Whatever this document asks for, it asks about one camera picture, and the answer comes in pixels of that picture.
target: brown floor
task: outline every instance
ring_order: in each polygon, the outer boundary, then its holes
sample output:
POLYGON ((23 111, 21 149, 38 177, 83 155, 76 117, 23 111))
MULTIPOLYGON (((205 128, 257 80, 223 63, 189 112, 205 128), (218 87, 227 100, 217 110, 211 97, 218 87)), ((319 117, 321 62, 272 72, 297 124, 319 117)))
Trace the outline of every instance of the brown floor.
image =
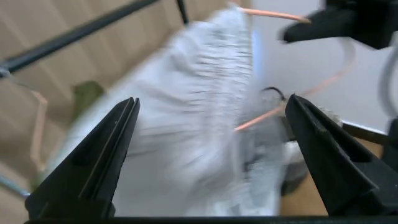
MULTIPOLYGON (((362 139, 357 140, 377 157, 381 156, 380 145, 362 139)), ((328 215, 310 174, 295 192, 282 197, 280 215, 328 215)))

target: orange wire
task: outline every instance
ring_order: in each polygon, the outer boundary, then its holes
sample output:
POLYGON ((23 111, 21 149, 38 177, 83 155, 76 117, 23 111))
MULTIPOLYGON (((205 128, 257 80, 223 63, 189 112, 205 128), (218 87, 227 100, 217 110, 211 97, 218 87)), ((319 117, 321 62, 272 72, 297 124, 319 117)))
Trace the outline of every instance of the orange wire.
MULTIPOLYGON (((337 79, 341 78, 344 74, 347 74, 353 67, 354 63, 355 63, 355 47, 354 45, 346 39, 343 39, 341 42, 341 45, 343 46, 343 49, 345 51, 345 62, 346 66, 344 66, 339 72, 337 72, 335 75, 333 75, 332 77, 328 78, 327 80, 324 80, 323 82, 319 83, 318 85, 316 85, 314 88, 311 88, 309 90, 304 91, 301 95, 302 96, 307 96, 307 95, 311 95, 313 93, 316 93, 322 89, 324 89, 325 87, 327 87, 328 85, 330 85, 332 82, 336 81, 337 79)), ((263 119, 266 119, 280 111, 282 111, 284 109, 284 105, 280 105, 277 108, 270 110, 266 113, 264 113, 261 116, 258 116, 257 118, 254 118, 242 125, 239 125, 238 127, 236 127, 234 130, 235 131, 239 131, 245 128, 248 128, 260 121, 262 121, 263 119)))
POLYGON ((311 23, 309 19, 303 16, 295 16, 291 15, 288 13, 283 13, 283 12, 272 12, 272 11, 266 11, 266 10, 258 10, 258 9, 245 9, 241 8, 244 13, 249 14, 249 15, 255 15, 255 16, 269 16, 269 17, 277 17, 277 18, 282 18, 282 19, 291 19, 291 20, 296 20, 304 23, 311 23))

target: baseboard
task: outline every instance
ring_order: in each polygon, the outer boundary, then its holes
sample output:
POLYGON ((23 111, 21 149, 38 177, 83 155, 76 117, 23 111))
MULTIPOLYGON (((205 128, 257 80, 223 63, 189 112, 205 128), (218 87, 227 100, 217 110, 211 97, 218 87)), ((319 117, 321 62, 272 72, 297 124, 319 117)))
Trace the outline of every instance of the baseboard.
POLYGON ((376 144, 384 145, 384 143, 387 141, 387 135, 385 133, 346 121, 343 121, 343 130, 356 138, 367 140, 376 144))

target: wire hanger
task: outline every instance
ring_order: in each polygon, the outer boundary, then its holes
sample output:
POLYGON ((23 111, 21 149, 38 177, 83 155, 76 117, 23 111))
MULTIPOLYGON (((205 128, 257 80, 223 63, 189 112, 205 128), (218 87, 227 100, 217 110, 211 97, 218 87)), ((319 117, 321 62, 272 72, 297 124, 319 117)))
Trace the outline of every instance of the wire hanger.
POLYGON ((272 11, 266 11, 266 10, 258 10, 258 9, 246 9, 246 8, 240 8, 243 10, 244 13, 249 14, 249 15, 254 15, 254 16, 268 16, 268 17, 277 17, 277 18, 282 18, 282 19, 291 19, 303 23, 311 23, 309 19, 303 16, 295 16, 291 15, 288 13, 283 13, 283 12, 272 12, 272 11))
POLYGON ((42 147, 45 114, 47 112, 48 101, 38 91, 34 90, 26 83, 20 81, 14 75, 11 75, 8 69, 0 68, 0 74, 8 78, 8 80, 10 80, 12 83, 28 89, 39 102, 34 131, 32 135, 32 142, 30 144, 30 159, 32 159, 33 163, 36 165, 38 171, 43 171, 46 165, 45 162, 43 162, 40 158, 40 149, 42 147))

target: beige curtain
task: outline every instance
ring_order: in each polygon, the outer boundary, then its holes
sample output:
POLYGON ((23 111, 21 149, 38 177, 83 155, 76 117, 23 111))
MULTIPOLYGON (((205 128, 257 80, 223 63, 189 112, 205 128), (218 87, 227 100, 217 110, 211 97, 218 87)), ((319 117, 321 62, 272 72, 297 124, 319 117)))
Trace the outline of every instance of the beige curtain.
MULTIPOLYGON (((1 0, 0 59, 30 49, 129 2, 1 0)), ((224 0, 185 0, 190 22, 205 19, 225 5, 224 0)), ((87 80, 105 88, 111 86, 181 28, 176 2, 162 0, 13 74, 41 92, 49 102, 42 159, 49 158, 65 137, 72 112, 72 86, 87 80)), ((38 102, 28 90, 3 78, 0 105, 0 174, 29 188, 26 180, 37 173, 29 148, 38 102)), ((22 223, 26 219, 21 199, 1 187, 0 198, 6 199, 0 202, 2 222, 22 223)))

